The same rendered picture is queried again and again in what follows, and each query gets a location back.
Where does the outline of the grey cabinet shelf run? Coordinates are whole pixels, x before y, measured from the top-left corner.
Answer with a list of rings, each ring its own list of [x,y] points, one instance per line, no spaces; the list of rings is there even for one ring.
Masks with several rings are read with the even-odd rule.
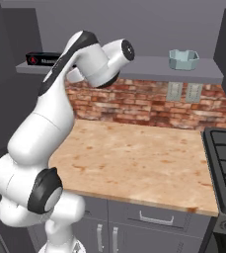
[[[111,85],[117,77],[125,79],[183,82],[183,83],[221,83],[223,75],[214,60],[199,59],[194,70],[175,70],[169,66],[167,57],[135,56],[131,60],[126,54],[116,53],[108,58],[101,48],[78,50],[71,57],[69,53],[61,57],[50,68],[39,65],[18,65],[19,73],[46,73],[43,89],[62,83],[64,76],[72,73],[76,81],[86,79],[93,87]]]

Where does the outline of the black aluminum foil box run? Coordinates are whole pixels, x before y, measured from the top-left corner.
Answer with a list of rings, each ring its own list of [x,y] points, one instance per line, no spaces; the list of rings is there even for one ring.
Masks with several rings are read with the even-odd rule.
[[[52,66],[60,57],[58,52],[29,52],[26,54],[28,65]]]

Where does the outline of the grey cupboard door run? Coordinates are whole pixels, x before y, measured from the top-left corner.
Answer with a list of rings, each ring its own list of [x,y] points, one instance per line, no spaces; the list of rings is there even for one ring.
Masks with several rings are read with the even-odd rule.
[[[197,237],[110,222],[110,252],[113,253],[113,227],[118,227],[118,253],[198,253]]]
[[[108,223],[104,220],[83,217],[80,221],[72,225],[73,233],[83,244],[86,253],[100,253],[98,251],[97,226],[103,225],[103,245],[104,252],[109,253]]]

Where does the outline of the narrow grey drawer front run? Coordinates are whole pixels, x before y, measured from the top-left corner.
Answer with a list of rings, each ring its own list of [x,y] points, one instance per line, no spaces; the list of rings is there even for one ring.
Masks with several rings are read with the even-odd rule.
[[[108,219],[108,201],[106,199],[84,196],[85,217],[101,220]]]

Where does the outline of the grey wall outlet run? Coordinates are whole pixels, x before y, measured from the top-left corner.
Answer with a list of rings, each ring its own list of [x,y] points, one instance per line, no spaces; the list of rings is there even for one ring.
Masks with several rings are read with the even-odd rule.
[[[198,83],[189,83],[187,87],[186,102],[198,103],[202,91],[202,85]]]
[[[179,101],[182,97],[183,84],[181,82],[169,82],[167,101]]]

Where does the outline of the black stove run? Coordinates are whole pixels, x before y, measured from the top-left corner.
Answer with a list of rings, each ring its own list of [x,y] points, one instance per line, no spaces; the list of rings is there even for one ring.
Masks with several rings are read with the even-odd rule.
[[[218,253],[226,253],[226,128],[206,127],[202,141],[219,210],[213,235]]]

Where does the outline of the pale blue tupperware container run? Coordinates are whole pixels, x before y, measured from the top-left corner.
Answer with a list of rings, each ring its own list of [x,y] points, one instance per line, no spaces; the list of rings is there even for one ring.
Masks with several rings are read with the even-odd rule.
[[[196,69],[198,61],[198,53],[194,50],[173,49],[169,51],[169,66],[172,69],[191,71]]]

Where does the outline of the wide grey drawer front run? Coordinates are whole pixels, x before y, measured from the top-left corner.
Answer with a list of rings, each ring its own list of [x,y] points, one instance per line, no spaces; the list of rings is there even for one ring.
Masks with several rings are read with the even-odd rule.
[[[148,207],[124,202],[108,201],[109,221],[142,228],[156,229],[161,231],[175,231],[178,234],[203,238],[211,221],[208,215],[192,213],[187,211],[167,210],[156,207]],[[139,211],[144,216],[170,220],[174,216],[172,226],[160,225],[141,221]]]

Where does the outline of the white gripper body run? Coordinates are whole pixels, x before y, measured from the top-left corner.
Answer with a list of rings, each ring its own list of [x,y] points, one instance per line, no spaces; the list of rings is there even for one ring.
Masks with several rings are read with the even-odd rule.
[[[84,80],[84,76],[77,67],[74,67],[67,73],[66,80],[70,83],[78,83]]]

